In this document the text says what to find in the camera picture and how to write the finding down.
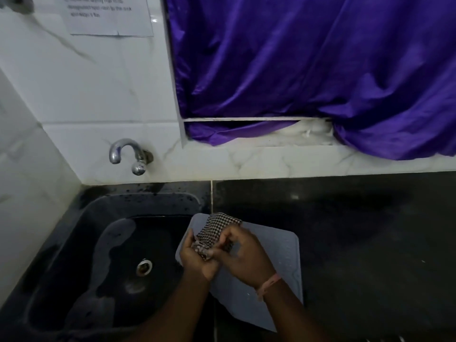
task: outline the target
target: drain hole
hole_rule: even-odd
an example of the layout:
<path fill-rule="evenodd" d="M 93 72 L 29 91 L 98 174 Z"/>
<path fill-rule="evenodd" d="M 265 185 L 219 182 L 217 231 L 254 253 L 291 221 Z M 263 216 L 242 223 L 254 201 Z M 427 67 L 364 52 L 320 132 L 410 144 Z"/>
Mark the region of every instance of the drain hole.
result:
<path fill-rule="evenodd" d="M 140 277 L 148 275 L 152 270 L 152 262 L 147 259 L 143 259 L 140 264 L 136 267 L 136 274 Z"/>

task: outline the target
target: hand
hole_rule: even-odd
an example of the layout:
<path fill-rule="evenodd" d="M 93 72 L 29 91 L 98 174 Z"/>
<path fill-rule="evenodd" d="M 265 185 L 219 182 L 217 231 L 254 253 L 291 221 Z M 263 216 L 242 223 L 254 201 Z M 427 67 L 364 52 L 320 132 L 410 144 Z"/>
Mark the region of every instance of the hand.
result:
<path fill-rule="evenodd" d="M 215 259 L 207 261 L 203 260 L 201 256 L 196 253 L 193 248 L 191 248 L 191 244 L 194 241 L 193 230 L 189 229 L 182 245 L 182 249 L 180 250 L 182 265 L 185 271 L 201 274 L 207 281 L 210 282 L 219 270 L 219 262 Z"/>
<path fill-rule="evenodd" d="M 227 239 L 241 244 L 237 256 L 233 257 L 220 248 Z M 235 224 L 222 230 L 219 242 L 208 250 L 208 255 L 225 265 L 231 275 L 255 289 L 276 273 L 257 237 Z"/>

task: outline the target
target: cloth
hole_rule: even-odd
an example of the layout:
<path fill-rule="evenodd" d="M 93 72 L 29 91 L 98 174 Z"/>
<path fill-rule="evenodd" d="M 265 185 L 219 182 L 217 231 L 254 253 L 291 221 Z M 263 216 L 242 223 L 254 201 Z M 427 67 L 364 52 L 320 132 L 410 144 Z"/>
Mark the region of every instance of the cloth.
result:
<path fill-rule="evenodd" d="M 342 143 L 456 154 L 456 0 L 166 0 L 180 114 L 330 117 Z M 219 145 L 291 121 L 185 123 Z"/>
<path fill-rule="evenodd" d="M 204 228 L 195 236 L 195 241 L 191 244 L 193 248 L 204 260 L 209 260 L 206 251 L 214 246 L 220 239 L 222 230 L 230 224 L 241 224 L 240 219 L 228 216 L 222 212 L 214 213 L 209 216 Z M 232 242 L 227 242 L 223 249 L 226 252 L 231 251 Z"/>

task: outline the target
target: faucet spout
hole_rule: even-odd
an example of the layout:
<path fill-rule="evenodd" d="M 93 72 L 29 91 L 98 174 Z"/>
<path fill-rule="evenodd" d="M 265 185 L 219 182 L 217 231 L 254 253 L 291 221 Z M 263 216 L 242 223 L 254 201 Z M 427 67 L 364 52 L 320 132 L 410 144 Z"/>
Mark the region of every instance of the faucet spout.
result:
<path fill-rule="evenodd" d="M 146 170 L 146 165 L 154 160 L 154 156 L 151 154 L 151 152 L 143 150 L 141 146 L 133 139 L 123 138 L 113 143 L 109 149 L 109 161 L 112 164 L 120 163 L 122 160 L 120 153 L 122 151 L 122 148 L 126 145 L 129 145 L 133 148 L 134 156 L 136 158 L 136 162 L 131 167 L 131 171 L 135 175 L 143 175 Z"/>

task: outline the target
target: checkered cloth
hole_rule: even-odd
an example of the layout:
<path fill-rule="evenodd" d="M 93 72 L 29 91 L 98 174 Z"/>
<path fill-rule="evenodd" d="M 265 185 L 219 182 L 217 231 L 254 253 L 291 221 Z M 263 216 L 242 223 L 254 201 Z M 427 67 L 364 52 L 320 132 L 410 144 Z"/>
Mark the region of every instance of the checkered cloth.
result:
<path fill-rule="evenodd" d="M 220 239 L 222 230 L 230 224 L 241 224 L 240 219 L 225 215 L 224 213 L 218 212 L 209 216 L 208 221 L 204 228 L 195 236 L 195 242 L 191 244 L 193 248 L 204 260 L 209 260 L 206 254 L 206 250 L 210 249 Z M 223 249 L 226 252 L 231 251 L 233 243 L 230 241 L 225 244 Z"/>

